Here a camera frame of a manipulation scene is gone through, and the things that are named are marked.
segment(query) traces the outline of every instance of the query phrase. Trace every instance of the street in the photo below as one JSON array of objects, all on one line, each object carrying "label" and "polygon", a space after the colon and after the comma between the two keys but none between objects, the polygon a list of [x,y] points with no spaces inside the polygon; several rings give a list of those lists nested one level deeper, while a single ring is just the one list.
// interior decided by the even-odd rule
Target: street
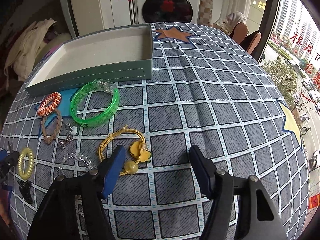
[{"label": "street", "polygon": [[[267,45],[265,51],[265,61],[268,60],[275,60],[276,57],[278,57],[278,54],[269,46]],[[303,87],[301,83],[301,77],[299,74],[297,74],[298,77],[298,93],[301,91],[301,87]],[[310,96],[308,95],[308,91],[305,90],[304,95],[308,98]],[[305,104],[304,107],[302,107],[302,111],[305,111],[310,116],[310,121],[306,125],[306,127],[311,127],[311,130],[309,130],[306,135],[303,135],[303,142],[305,144],[305,148],[307,150],[307,160],[308,160],[308,166],[309,166],[309,160],[312,157],[313,153],[320,149],[320,116],[316,112],[314,103],[308,102]],[[309,173],[309,196],[313,196],[320,193],[320,168],[315,169],[314,171]],[[308,211],[305,226],[309,223],[310,219],[312,218],[313,214],[315,213],[316,208]]]},{"label": "street", "polygon": [[279,55],[267,44],[266,49],[264,50],[264,60],[275,60]]}]

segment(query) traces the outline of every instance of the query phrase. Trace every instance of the brown chair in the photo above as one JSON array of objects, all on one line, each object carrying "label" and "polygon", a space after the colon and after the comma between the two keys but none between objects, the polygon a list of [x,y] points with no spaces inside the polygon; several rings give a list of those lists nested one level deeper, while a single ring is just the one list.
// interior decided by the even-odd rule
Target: brown chair
[{"label": "brown chair", "polygon": [[236,43],[240,44],[248,34],[248,27],[244,23],[238,23],[234,28],[232,33],[230,34],[230,38],[232,38]]},{"label": "brown chair", "polygon": [[260,39],[261,33],[253,32],[240,43],[240,46],[245,49],[248,54],[251,54],[254,48],[259,44]]}]

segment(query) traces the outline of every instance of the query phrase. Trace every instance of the mop handle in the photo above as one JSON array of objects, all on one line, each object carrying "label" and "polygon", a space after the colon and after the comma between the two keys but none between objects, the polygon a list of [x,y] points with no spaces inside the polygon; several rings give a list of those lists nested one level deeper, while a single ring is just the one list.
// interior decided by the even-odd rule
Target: mop handle
[{"label": "mop handle", "polygon": [[135,8],[134,8],[134,0],[132,0],[132,11],[133,11],[134,24],[137,24],[137,22],[136,22],[136,13],[135,13]]},{"label": "mop handle", "polygon": [[130,23],[131,23],[131,25],[132,25],[133,22],[132,22],[131,0],[128,0],[128,2],[129,2]]}]

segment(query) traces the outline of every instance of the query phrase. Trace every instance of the yellow elastic hair tie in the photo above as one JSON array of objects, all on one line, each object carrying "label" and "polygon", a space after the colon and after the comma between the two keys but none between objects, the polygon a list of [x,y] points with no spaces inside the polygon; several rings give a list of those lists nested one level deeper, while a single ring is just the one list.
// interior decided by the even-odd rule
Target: yellow elastic hair tie
[{"label": "yellow elastic hair tie", "polygon": [[138,137],[141,140],[140,146],[139,146],[139,154],[136,156],[135,154],[131,154],[136,160],[135,161],[126,161],[124,163],[124,171],[120,172],[120,176],[125,175],[125,174],[135,174],[138,171],[138,163],[140,161],[149,161],[149,158],[151,156],[151,153],[148,152],[147,149],[147,144],[146,144],[146,139],[142,135],[141,132],[135,129],[127,129],[128,125],[126,124],[122,129],[116,131],[115,133],[109,134],[107,138],[105,138],[99,145],[98,148],[98,156],[100,161],[102,162],[105,157],[103,156],[103,150],[107,147],[108,143],[110,143],[114,137],[117,137],[118,135],[126,132],[126,133],[134,133],[138,135]]},{"label": "yellow elastic hair tie", "polygon": [[[23,172],[23,158],[26,155],[28,155],[29,157],[29,164],[27,167],[27,171]],[[35,165],[35,157],[33,155],[32,150],[30,148],[24,148],[20,153],[19,159],[18,159],[18,171],[21,179],[29,179],[31,177],[34,165]]]}]

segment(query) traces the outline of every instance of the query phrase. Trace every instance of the table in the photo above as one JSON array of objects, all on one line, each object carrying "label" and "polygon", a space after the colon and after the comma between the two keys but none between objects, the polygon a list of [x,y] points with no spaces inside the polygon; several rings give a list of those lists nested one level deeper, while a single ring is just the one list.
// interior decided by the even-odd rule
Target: table
[{"label": "table", "polygon": [[[128,124],[144,133],[153,156],[150,163],[139,164],[137,174],[121,176],[113,194],[103,201],[116,238],[199,239],[212,202],[201,194],[189,164],[187,151],[197,144],[218,168],[244,178],[256,174],[279,211],[288,238],[296,239],[306,217],[307,161],[295,134],[282,129],[285,114],[280,105],[285,102],[279,90],[257,62],[220,30],[184,23],[151,25],[153,29],[171,28],[167,37],[179,36],[176,40],[153,33],[152,79],[119,82],[121,102],[114,118],[100,127],[78,126],[65,150],[58,147],[58,140],[44,143],[41,119],[36,116],[43,97],[31,98],[26,84],[21,87],[4,123],[0,147],[7,149],[10,140],[15,149],[28,146],[36,153],[30,178],[32,205],[23,201],[18,190],[17,169],[8,178],[14,187],[11,214],[22,236],[26,238],[63,155],[80,152],[99,164],[96,150],[100,142]],[[177,36],[174,28],[193,36]],[[62,94],[66,102],[72,97],[72,91]],[[105,93],[93,92],[78,114],[92,117],[109,101]],[[62,116],[59,138],[65,139],[65,124],[76,124],[67,112]],[[53,124],[47,127],[48,134]],[[118,144],[128,149],[135,140],[133,135],[122,134],[108,146],[108,155]],[[84,163],[70,159],[64,172],[72,177],[86,170]],[[76,205],[81,208],[81,201]],[[237,216],[235,197],[227,239],[233,239]],[[78,222],[87,240],[81,215]]]}]

